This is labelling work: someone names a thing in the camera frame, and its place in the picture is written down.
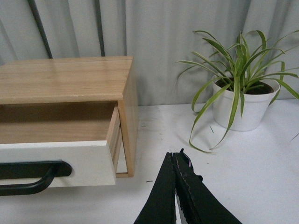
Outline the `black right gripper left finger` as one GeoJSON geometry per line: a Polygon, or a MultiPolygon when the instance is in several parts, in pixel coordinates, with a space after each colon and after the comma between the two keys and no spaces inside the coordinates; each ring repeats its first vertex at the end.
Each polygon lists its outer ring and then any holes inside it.
{"type": "Polygon", "coordinates": [[[135,223],[174,224],[175,222],[175,173],[172,153],[167,153],[150,195],[135,223]]]}

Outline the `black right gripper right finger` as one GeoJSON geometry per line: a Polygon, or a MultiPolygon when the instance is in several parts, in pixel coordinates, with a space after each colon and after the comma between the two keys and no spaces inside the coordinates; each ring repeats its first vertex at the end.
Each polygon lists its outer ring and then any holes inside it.
{"type": "Polygon", "coordinates": [[[238,219],[204,185],[203,177],[194,173],[191,159],[183,149],[173,154],[173,168],[181,223],[238,223],[238,219]]]}

